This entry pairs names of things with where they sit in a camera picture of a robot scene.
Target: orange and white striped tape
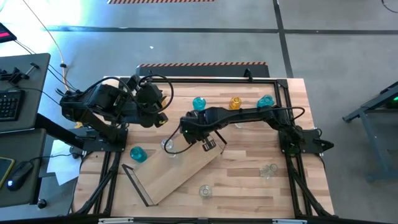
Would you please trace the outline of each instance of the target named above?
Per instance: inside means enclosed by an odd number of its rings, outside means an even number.
[[[108,4],[213,2],[213,1],[215,1],[215,0],[108,0]]]
[[[215,65],[267,65],[265,62],[215,62],[215,63],[148,63],[139,67],[215,66]]]

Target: blue glass cup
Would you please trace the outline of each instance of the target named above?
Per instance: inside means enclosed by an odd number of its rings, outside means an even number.
[[[203,99],[203,97],[196,97],[195,99],[193,99],[193,109],[194,110],[204,110],[205,106],[206,106],[206,100]]]
[[[137,162],[144,162],[147,159],[147,153],[139,146],[133,147],[130,151],[131,159]]]
[[[271,95],[265,95],[257,102],[258,108],[272,105],[274,105],[274,99]]]

